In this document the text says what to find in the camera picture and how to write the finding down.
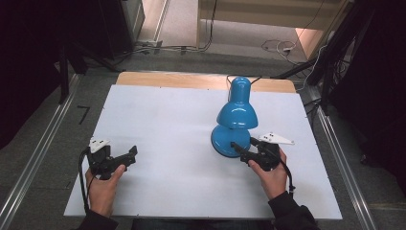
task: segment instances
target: gray floor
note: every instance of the gray floor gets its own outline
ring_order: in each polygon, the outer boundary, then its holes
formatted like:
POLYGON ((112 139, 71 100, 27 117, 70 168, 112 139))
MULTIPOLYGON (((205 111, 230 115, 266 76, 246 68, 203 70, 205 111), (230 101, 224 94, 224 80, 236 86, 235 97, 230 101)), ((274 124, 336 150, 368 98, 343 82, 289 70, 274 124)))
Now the gray floor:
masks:
MULTIPOLYGON (((149 0, 144 3, 147 5, 161 1, 149 0)), ((168 10, 164 15, 158 40, 163 41, 163 46, 196 46, 196 40, 199 36, 200 42, 198 45, 199 47, 204 47, 211 34, 211 21, 202 19, 199 23, 200 34, 197 35, 198 23, 196 18, 198 2, 185 0, 168 1, 168 10)), ((208 11, 206 17, 211 18, 211 13, 211 11, 208 11)), ((148 10, 146 12, 148 27, 152 24, 149 23, 149 20, 153 20, 155 17, 153 11, 148 10)), ((152 40, 152 36, 148 37, 147 33, 141 32, 141 36, 142 40, 152 40)), ((283 41, 279 44, 280 51, 283 48, 292 47, 294 43, 297 44, 297 48, 290 52, 289 60, 295 62, 306 61, 305 53, 303 52, 302 45, 298 42, 295 28, 217 20, 214 21, 212 45, 206 53, 284 60, 277 52, 277 45, 280 41, 283 41)))
MULTIPOLYGON (((162 51, 158 55, 135 54, 119 65, 127 71, 174 71, 214 74, 240 74, 275 76, 291 68, 284 60, 268 58, 225 56, 217 54, 179 53, 162 51)), ((79 88, 70 104, 56 136, 36 173, 34 180, 17 209, 9 229, 71 229, 77 227, 80 218, 66 218, 63 212, 78 173, 79 153, 86 147, 102 111, 108 89, 118 74, 102 67, 92 68, 80 77, 79 88), (90 106, 82 124, 81 106, 90 106)), ((18 179, 34 151, 42 133, 51 120, 57 106, 58 90, 52 94, 21 128, 17 136, 0 150, 0 198, 3 202, 18 179)), ((301 91, 304 103, 310 101, 305 90, 301 91)), ((371 207, 378 229, 404 229, 406 225, 405 197, 397 187, 393 176, 380 168, 359 163, 361 152, 351 132, 350 124, 340 119, 330 107, 331 119, 344 152, 357 181, 371 207)), ((320 221, 322 229, 361 229, 358 217, 350 201, 323 129, 314 119, 314 135, 318 142, 327 173, 334 188, 342 220, 320 221)), ((132 219, 115 218, 119 229, 130 229, 132 219)))

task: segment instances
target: white table surface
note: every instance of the white table surface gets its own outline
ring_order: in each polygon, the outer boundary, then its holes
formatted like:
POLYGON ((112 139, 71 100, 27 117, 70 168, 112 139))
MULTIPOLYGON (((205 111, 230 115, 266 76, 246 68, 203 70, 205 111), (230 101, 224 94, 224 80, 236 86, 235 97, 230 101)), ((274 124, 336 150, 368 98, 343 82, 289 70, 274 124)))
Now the white table surface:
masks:
MULTIPOLYGON (((111 141, 112 155, 136 145, 114 203, 115 216, 193 219, 273 217, 257 175, 211 144, 228 91, 112 85, 94 138, 111 141)), ((296 186, 294 198, 316 219, 341 219, 316 141, 298 94, 252 92, 259 126, 295 142, 281 146, 296 186)), ((83 171, 88 168, 87 159, 83 171)), ((84 216, 79 177, 65 216, 84 216)))

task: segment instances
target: black cable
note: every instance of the black cable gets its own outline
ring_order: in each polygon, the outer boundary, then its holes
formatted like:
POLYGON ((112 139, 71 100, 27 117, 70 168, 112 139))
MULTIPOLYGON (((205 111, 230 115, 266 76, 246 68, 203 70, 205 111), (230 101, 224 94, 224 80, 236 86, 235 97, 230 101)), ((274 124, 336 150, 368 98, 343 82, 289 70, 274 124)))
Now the black cable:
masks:
POLYGON ((80 178, 80 188, 81 188, 81 196, 83 198, 83 205, 84 205, 84 212, 86 214, 89 212, 89 203, 87 202, 86 191, 84 190, 84 179, 83 179, 83 170, 81 167, 81 163, 83 162, 84 157, 86 156, 87 148, 80 153, 79 157, 79 178, 80 178))
POLYGON ((253 83, 257 82, 257 81, 260 80, 260 79, 262 79, 262 76, 259 76, 257 79, 253 80, 253 81, 251 82, 251 85, 252 85, 253 83))
POLYGON ((281 160, 281 164, 283 165, 283 168, 286 171, 287 177, 289 177, 289 194, 293 197, 296 187, 293 186, 292 173, 290 172, 289 168, 287 168, 287 165, 282 160, 281 160))
POLYGON ((311 104, 313 102, 316 102, 316 103, 313 105, 313 107, 309 111, 306 112, 306 115, 310 114, 310 121, 309 121, 310 122, 310 128, 311 128, 311 131, 314 134, 314 118, 316 117, 317 109, 320 106, 321 99, 316 99, 316 100, 314 100, 312 102, 306 103, 305 105, 311 104))
MULTIPOLYGON (((307 68, 307 69, 304 69, 304 70, 307 70, 307 71, 309 72, 308 74, 311 73, 311 69, 310 69, 310 68, 307 68)), ((299 72, 296 73, 295 76, 296 76, 298 79, 301 79, 301 80, 307 78, 308 75, 304 72, 304 70, 300 71, 300 72, 304 75, 304 77, 299 76, 299 75, 298 75, 299 72)))
MULTIPOLYGON (((128 57, 130 57, 131 55, 132 55, 132 53, 125 54, 122 59, 118 60, 116 63, 113 63, 113 64, 111 64, 111 65, 113 65, 114 67, 117 67, 117 65, 121 64, 123 61, 125 61, 125 60, 126 60, 128 57)), ((102 67, 104 67, 103 65, 94 64, 94 63, 89 63, 89 62, 86 62, 86 65, 87 65, 88 67, 90 67, 90 68, 102 68, 102 67)))
POLYGON ((331 61, 333 63, 332 64, 333 69, 332 69, 332 81, 331 81, 329 89, 328 89, 329 91, 334 89, 335 86, 337 86, 338 83, 341 81, 341 79, 344 77, 342 75, 342 73, 347 68, 345 63, 350 64, 350 61, 344 60, 344 57, 345 57, 351 43, 354 41, 355 38, 356 38, 356 36, 352 40, 348 40, 341 47, 341 49, 338 50, 337 55, 334 57, 334 60, 331 61))
POLYGON ((268 43, 269 41, 278 41, 278 42, 280 42, 280 40, 277 40, 277 39, 265 40, 265 41, 262 43, 262 45, 260 45, 260 48, 262 48, 262 50, 264 50, 264 51, 266 51, 266 52, 272 52, 272 51, 268 50, 268 47, 264 47, 264 45, 265 45, 266 43, 268 43))
POLYGON ((322 4, 320 4, 320 7, 319 7, 319 9, 317 10, 316 14, 314 14, 313 19, 311 19, 311 21, 310 21, 309 23, 307 23, 307 25, 305 25, 305 27, 302 29, 301 33, 300 33, 299 36, 298 36, 298 39, 297 39, 296 42, 295 42, 295 45, 296 45, 296 43, 298 43, 299 38, 301 38, 301 35, 302 35, 302 33, 304 32, 304 30, 307 29, 307 27, 316 19, 317 15, 318 15, 319 12, 320 12, 320 9, 322 8, 322 6, 323 6, 324 4, 325 4, 325 0, 323 0, 323 1, 322 1, 322 4))
POLYGON ((96 173, 93 175, 92 179, 90 180, 89 185, 87 186, 87 196, 86 196, 87 199, 90 196, 90 192, 89 192, 90 191, 90 186, 92 185, 93 180, 96 178, 96 175, 98 174, 98 171, 99 171, 99 168, 97 169, 96 173))
POLYGON ((230 84, 230 87, 228 87, 228 84, 227 84, 227 88, 228 88, 228 91, 229 91, 227 102, 230 101, 230 97, 231 97, 231 81, 229 80, 230 76, 232 76, 232 75, 227 75, 227 77, 226 77, 227 82, 230 84))
POLYGON ((313 101, 310 101, 310 102, 308 102, 308 103, 305 103, 304 106, 308 106, 309 104, 312 104, 312 103, 317 103, 317 102, 319 102, 320 100, 321 100, 321 98, 315 99, 315 100, 313 100, 313 101))
POLYGON ((205 46, 198 47, 197 50, 195 49, 196 47, 194 47, 194 46, 146 47, 146 48, 140 48, 138 50, 135 50, 131 54, 141 53, 141 52, 148 51, 148 50, 162 50, 162 49, 169 49, 169 50, 174 50, 174 51, 191 51, 191 52, 205 52, 205 51, 207 51, 209 49, 209 47, 212 45, 212 41, 213 41, 213 26, 214 26, 214 17, 215 17, 216 9, 217 9, 217 0, 215 0, 215 2, 214 2, 214 8, 213 8, 213 12, 212 12, 209 41, 206 43, 205 46))

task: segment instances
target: hand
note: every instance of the hand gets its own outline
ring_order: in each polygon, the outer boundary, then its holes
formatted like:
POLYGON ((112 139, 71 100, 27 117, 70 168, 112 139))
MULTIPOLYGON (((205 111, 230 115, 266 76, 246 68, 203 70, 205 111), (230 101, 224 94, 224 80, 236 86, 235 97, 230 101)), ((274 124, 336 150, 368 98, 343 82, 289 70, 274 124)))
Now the hand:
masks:
POLYGON ((102 216, 110 218, 113 213, 113 202, 116 195, 116 187, 120 177, 125 171, 125 165, 121 165, 113 173, 108 180, 98 180, 94 178, 90 169, 86 172, 86 184, 89 188, 90 181, 92 181, 89 189, 90 209, 102 216))
MULTIPOLYGON (((281 149, 280 154, 281 160, 286 163, 286 155, 281 149)), ((287 174, 282 164, 279 164, 275 170, 270 172, 264 171, 254 160, 249 160, 248 164, 259 176, 262 188, 269 199, 273 199, 286 191, 287 174)))

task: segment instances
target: black sleeve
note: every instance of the black sleeve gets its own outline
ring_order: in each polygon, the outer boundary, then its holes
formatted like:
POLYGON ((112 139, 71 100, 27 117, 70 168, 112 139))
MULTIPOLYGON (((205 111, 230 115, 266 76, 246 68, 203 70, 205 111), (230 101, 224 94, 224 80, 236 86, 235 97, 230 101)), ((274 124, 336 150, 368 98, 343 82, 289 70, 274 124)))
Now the black sleeve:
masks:
POLYGON ((77 230, 114 230, 117 225, 119 223, 113 219, 106 218, 90 210, 77 230))
POLYGON ((274 212, 274 225, 278 230, 319 229, 307 207, 299 206, 287 192, 271 199, 268 204, 274 212))

